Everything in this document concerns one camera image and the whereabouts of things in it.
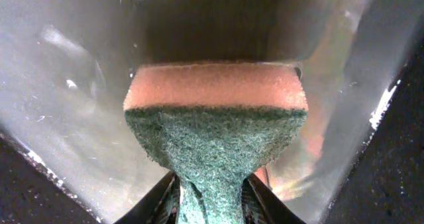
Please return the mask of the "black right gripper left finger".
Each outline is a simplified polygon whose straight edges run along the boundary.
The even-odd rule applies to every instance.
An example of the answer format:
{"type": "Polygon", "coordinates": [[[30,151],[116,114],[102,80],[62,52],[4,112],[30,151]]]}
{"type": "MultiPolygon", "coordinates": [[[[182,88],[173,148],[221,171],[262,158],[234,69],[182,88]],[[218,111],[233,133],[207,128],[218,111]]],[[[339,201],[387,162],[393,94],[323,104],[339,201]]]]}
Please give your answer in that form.
{"type": "Polygon", "coordinates": [[[180,179],[168,172],[115,224],[176,224],[180,207],[180,179]]]}

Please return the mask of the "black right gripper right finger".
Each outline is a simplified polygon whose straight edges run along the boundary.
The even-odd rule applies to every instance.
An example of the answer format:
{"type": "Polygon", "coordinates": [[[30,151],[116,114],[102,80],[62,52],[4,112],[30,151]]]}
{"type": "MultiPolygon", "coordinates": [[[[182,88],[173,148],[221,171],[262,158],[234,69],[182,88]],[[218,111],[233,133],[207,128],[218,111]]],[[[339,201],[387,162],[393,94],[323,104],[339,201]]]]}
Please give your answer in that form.
{"type": "Polygon", "coordinates": [[[242,184],[241,203],[245,224],[305,224],[255,174],[242,184]]]}

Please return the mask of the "green scrubbing sponge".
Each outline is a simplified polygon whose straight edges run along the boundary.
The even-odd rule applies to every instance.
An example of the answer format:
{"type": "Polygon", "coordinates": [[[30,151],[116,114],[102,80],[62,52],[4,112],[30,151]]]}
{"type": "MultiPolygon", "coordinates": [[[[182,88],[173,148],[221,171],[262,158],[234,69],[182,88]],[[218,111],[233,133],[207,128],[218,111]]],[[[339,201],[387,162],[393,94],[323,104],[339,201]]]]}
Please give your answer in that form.
{"type": "Polygon", "coordinates": [[[243,182],[295,140],[308,106],[294,68],[211,63],[139,69],[123,110],[180,179],[178,223],[244,223],[243,182]]]}

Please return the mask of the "black water tray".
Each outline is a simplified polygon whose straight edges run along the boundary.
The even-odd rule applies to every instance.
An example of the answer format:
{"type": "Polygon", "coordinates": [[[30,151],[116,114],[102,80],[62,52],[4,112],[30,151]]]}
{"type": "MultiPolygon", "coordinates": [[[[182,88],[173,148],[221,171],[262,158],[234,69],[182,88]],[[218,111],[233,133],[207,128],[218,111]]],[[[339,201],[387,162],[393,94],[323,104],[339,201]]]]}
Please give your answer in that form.
{"type": "Polygon", "coordinates": [[[382,124],[422,24],[423,0],[1,0],[1,134],[114,223],[166,174],[125,124],[140,66],[287,66],[309,116],[266,179],[318,223],[382,124]]]}

